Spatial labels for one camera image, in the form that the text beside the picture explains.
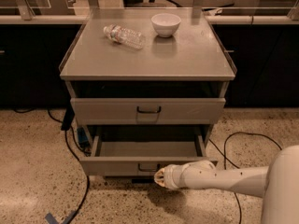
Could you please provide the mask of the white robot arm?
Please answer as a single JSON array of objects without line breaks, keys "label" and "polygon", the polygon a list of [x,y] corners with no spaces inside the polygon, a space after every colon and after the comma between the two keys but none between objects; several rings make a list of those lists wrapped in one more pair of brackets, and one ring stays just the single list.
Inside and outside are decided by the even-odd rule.
[{"label": "white robot arm", "polygon": [[154,175],[167,189],[221,189],[263,200],[261,224],[299,224],[299,146],[286,147],[270,165],[219,170],[208,160],[170,164]]}]

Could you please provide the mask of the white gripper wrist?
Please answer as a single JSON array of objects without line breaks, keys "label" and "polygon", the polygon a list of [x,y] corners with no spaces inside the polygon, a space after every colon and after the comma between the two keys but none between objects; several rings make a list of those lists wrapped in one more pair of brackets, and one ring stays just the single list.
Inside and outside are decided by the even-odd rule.
[{"label": "white gripper wrist", "polygon": [[165,168],[158,170],[154,177],[156,184],[167,189],[181,189],[185,187],[183,173],[186,169],[186,165],[170,164]]}]

